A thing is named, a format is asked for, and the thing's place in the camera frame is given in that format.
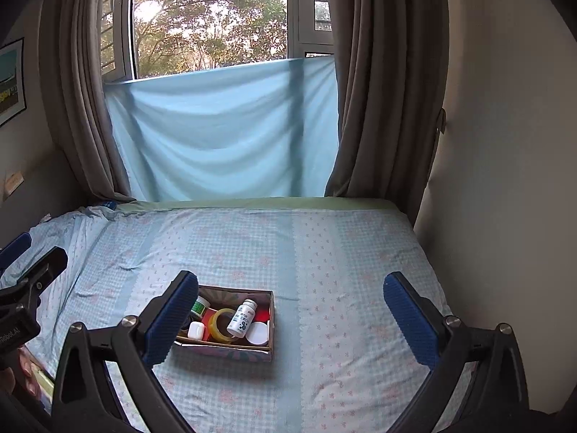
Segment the cardboard box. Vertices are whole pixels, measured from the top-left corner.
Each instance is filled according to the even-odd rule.
[[[193,351],[204,355],[212,355],[231,360],[245,361],[270,361],[275,335],[275,298],[273,292],[266,290],[241,290],[238,288],[222,288],[220,286],[198,285],[198,294],[211,303],[211,308],[237,309],[245,299],[252,299],[258,306],[270,308],[270,321],[268,329],[268,344],[266,346],[248,345],[246,339],[241,339],[240,344],[219,344],[212,341],[198,341],[186,336],[186,331],[180,331],[176,345],[181,349]]]

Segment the headboard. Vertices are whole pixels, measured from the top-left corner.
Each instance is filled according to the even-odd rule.
[[[0,248],[36,226],[47,214],[52,218],[87,205],[88,200],[60,149],[52,151],[0,205]]]

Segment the window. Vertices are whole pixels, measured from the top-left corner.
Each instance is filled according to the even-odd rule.
[[[102,0],[105,81],[332,53],[328,0]]]
[[[293,0],[292,53],[333,53],[331,15],[328,0]]]
[[[131,0],[100,1],[100,68],[105,81],[132,79]]]

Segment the blue gripper pad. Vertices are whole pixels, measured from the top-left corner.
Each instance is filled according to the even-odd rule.
[[[385,277],[383,296],[417,362],[432,371],[439,361],[437,334],[394,274]]]
[[[0,275],[11,266],[17,258],[26,252],[32,245],[32,238],[23,232],[5,248],[0,249]]]
[[[189,316],[190,308],[194,305],[197,296],[196,275],[184,271],[179,273],[177,279],[170,284],[162,296],[153,298],[146,305],[141,313],[143,319],[147,318],[151,312],[158,312],[158,315],[154,317],[144,334],[142,362],[145,365],[152,368],[164,361],[184,320]]]

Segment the tree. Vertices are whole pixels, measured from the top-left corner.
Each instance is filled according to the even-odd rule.
[[[135,0],[138,76],[286,57],[285,0]]]
[[[328,3],[325,1],[316,1],[314,3],[314,28],[317,31],[330,31],[331,14],[328,10]]]

